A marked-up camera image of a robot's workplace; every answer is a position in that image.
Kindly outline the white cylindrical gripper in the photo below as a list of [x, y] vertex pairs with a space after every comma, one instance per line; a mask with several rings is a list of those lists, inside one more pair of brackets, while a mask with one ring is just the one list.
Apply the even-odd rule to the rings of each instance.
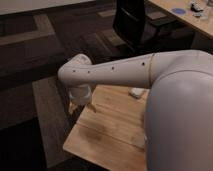
[[[70, 101], [76, 105], [84, 106], [88, 104], [91, 101], [91, 94], [92, 92], [89, 85], [81, 85], [77, 87], [71, 87], [69, 89]], [[74, 112], [75, 106], [72, 103], [69, 104], [69, 108], [68, 108], [69, 114], [73, 114]], [[95, 113], [97, 112], [96, 107], [92, 103], [89, 103], [87, 106], [93, 112]]]

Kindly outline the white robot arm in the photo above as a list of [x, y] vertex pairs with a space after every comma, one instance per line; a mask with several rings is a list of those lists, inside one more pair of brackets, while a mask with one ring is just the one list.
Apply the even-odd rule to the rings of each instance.
[[94, 64], [78, 54], [58, 70], [76, 105], [96, 85], [146, 88], [148, 171], [213, 171], [213, 54], [201, 50], [149, 53]]

